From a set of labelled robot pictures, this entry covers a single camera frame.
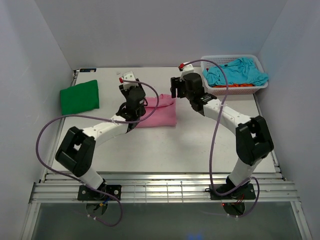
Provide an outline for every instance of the red cable tip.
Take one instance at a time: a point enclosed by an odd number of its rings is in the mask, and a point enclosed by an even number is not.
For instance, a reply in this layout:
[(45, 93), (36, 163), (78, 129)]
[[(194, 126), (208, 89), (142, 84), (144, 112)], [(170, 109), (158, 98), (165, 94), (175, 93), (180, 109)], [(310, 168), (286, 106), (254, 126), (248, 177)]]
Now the red cable tip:
[(181, 63), (181, 64), (179, 65), (179, 69), (180, 69), (180, 70), (182, 70), (184, 67), (185, 67), (185, 65), (184, 65), (183, 63)]

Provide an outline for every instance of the metal frame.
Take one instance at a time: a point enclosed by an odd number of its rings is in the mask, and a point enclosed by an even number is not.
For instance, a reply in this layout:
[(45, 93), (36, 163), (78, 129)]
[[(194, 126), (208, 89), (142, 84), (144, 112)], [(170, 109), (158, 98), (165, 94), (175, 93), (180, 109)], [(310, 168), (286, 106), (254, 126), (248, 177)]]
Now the metal frame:
[[(76, 83), (79, 70), (74, 71), (71, 85)], [(257, 96), (254, 94), (256, 107), (261, 113)], [(54, 159), (64, 120), (60, 121), (53, 150), (50, 154), (49, 165)], [(292, 181), (283, 179), (276, 154), (272, 151), (275, 173), (254, 173), (260, 184), (259, 202), (291, 202), (302, 239), (312, 239), (305, 216), (303, 214), (298, 192)], [(210, 194), (204, 192), (210, 184), (208, 174), (172, 174), (172, 173), (107, 173), (100, 172), (108, 184), (122, 185), (122, 203), (221, 203), (221, 200), (210, 200)], [(213, 175), (215, 184), (225, 183), (227, 173)], [(83, 203), (77, 201), (80, 183), (68, 177), (44, 170), (41, 183), (34, 185), (27, 218), (23, 227), (21, 239), (32, 238), (36, 226), (41, 203)]]

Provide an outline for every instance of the plastic laundry basket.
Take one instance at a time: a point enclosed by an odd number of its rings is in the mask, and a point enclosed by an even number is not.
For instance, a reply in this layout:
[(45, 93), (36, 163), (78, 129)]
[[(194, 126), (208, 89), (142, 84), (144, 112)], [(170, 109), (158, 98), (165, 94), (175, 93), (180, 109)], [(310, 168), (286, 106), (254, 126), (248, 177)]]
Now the plastic laundry basket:
[[(257, 69), (261, 73), (264, 73), (264, 70), (261, 66), (261, 63), (259, 62), (258, 58), (254, 55), (213, 55), (213, 56), (203, 56), (201, 59), (211, 60), (214, 61), (217, 64), (227, 64), (229, 62), (232, 62), (238, 58), (247, 57), (252, 58), (254, 61), (254, 64)], [(201, 62), (201, 70), (202, 72), (210, 68), (213, 65), (210, 62), (202, 61)], [(208, 93), (213, 95), (225, 95), (226, 94), (226, 87), (211, 87), (208, 85), (208, 81), (205, 77), (203, 77), (203, 83), (205, 87), (207, 88)], [(268, 82), (266, 82), (263, 86), (244, 86), (244, 87), (229, 87), (228, 94), (230, 95), (236, 95), (236, 94), (254, 94), (259, 89), (264, 89), (268, 86)]]

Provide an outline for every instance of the cloth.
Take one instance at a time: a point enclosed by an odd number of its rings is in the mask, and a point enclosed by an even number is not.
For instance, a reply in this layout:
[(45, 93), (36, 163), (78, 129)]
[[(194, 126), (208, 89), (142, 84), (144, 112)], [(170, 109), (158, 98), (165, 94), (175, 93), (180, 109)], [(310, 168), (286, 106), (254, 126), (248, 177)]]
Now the cloth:
[[(233, 84), (253, 84), (263, 86), (269, 79), (268, 74), (260, 72), (252, 58), (240, 57), (227, 64), (221, 64), (229, 85)], [(217, 66), (210, 67), (203, 71), (209, 86), (226, 85), (225, 78)]]
[[(238, 87), (254, 87), (255, 85), (244, 83), (244, 84), (232, 84), (232, 85), (228, 85), (228, 86), (229, 86), (229, 88), (238, 88)], [(226, 87), (226, 85), (214, 86), (214, 88), (225, 88), (225, 87)]]
[[(145, 107), (145, 115), (148, 116), (157, 104), (156, 97), (146, 97), (148, 106)], [(171, 95), (160, 94), (159, 105), (155, 112), (146, 120), (139, 122), (137, 128), (150, 128), (169, 126), (174, 127), (177, 124), (176, 117), (176, 99)]]
[(68, 87), (60, 91), (62, 115), (79, 114), (98, 109), (98, 81), (92, 80)]

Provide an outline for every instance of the orange cloth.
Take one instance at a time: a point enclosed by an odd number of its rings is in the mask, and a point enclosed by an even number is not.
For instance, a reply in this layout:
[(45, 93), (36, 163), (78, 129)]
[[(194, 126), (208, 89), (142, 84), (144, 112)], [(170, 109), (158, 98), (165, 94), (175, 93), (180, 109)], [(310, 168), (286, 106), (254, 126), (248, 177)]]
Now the orange cloth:
[[(229, 88), (235, 88), (235, 87), (254, 87), (255, 85), (253, 84), (247, 84), (247, 83), (243, 83), (243, 84), (232, 84), (229, 85)], [(225, 88), (226, 85), (219, 85), (219, 86), (214, 86), (214, 88)]]

